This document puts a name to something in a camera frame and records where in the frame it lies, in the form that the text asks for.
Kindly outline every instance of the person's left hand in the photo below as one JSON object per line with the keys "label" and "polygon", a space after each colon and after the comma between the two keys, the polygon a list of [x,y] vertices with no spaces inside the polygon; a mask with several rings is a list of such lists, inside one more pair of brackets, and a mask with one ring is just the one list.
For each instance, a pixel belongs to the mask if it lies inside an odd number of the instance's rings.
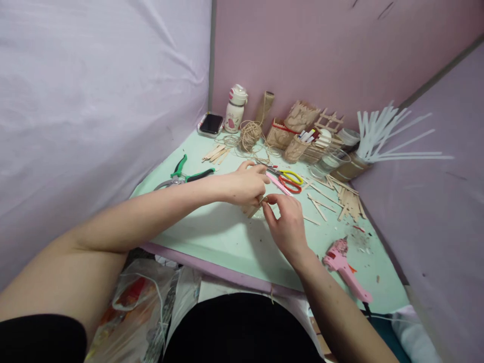
{"label": "person's left hand", "polygon": [[253,161],[244,161],[236,171],[218,177],[222,201],[236,205],[259,205],[257,197],[265,194],[265,184],[271,181],[265,175],[265,165],[254,165]]}

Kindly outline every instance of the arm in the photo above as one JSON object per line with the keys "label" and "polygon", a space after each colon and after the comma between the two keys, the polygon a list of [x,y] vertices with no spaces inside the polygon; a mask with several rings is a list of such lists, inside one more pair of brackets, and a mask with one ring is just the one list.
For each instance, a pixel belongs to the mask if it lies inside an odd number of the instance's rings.
{"label": "arm", "polygon": [[60,314],[81,322],[88,342],[129,250],[216,201],[258,203],[269,179],[246,161],[231,174],[151,192],[108,208],[51,242],[0,295],[0,321]]}
{"label": "arm", "polygon": [[308,247],[300,202],[281,194],[267,196],[279,206],[276,219],[263,203],[274,241],[299,275],[314,317],[331,352],[340,362],[398,362],[346,292]]}

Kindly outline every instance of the hand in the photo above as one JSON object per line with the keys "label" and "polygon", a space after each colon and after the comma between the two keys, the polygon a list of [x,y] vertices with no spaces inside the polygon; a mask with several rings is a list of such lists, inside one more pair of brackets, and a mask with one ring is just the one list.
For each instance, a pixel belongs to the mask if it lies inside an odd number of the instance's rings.
{"label": "hand", "polygon": [[223,201],[236,205],[259,205],[258,196],[266,193],[265,184],[270,179],[265,175],[267,167],[256,165],[253,161],[244,161],[236,171],[221,175],[219,187],[223,192]]}
{"label": "hand", "polygon": [[[262,202],[262,208],[274,242],[293,267],[295,264],[304,263],[307,256],[314,253],[306,241],[301,203],[296,198],[283,194],[269,194],[266,197],[268,201]],[[279,219],[276,219],[269,205],[276,203],[281,212]]]}

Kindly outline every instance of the plastic bag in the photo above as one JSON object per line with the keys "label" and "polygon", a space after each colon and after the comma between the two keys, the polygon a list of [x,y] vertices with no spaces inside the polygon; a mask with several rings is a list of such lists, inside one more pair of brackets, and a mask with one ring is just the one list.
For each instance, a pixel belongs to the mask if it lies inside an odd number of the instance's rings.
{"label": "plastic bag", "polygon": [[163,307],[174,275],[154,260],[133,261],[119,278],[85,362],[157,361],[167,329]]}

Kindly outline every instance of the green-handled pliers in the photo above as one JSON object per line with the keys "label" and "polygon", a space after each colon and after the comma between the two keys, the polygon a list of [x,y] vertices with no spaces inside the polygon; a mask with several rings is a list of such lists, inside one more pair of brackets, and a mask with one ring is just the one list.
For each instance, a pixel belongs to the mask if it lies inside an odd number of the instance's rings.
{"label": "green-handled pliers", "polygon": [[175,171],[170,175],[171,179],[161,183],[159,186],[157,186],[155,188],[155,190],[158,190],[158,189],[163,188],[163,187],[170,187],[172,185],[179,185],[179,184],[183,184],[183,183],[194,182],[195,180],[204,178],[204,177],[210,175],[211,173],[215,172],[214,168],[210,168],[210,169],[208,169],[204,172],[201,172],[201,173],[198,173],[198,174],[195,174],[195,175],[190,175],[190,176],[185,175],[185,174],[182,173],[182,169],[183,169],[183,165],[185,164],[185,161],[187,159],[188,159],[187,155],[185,154],[183,156],[183,159],[180,160],[178,162],[178,164],[176,165]]}

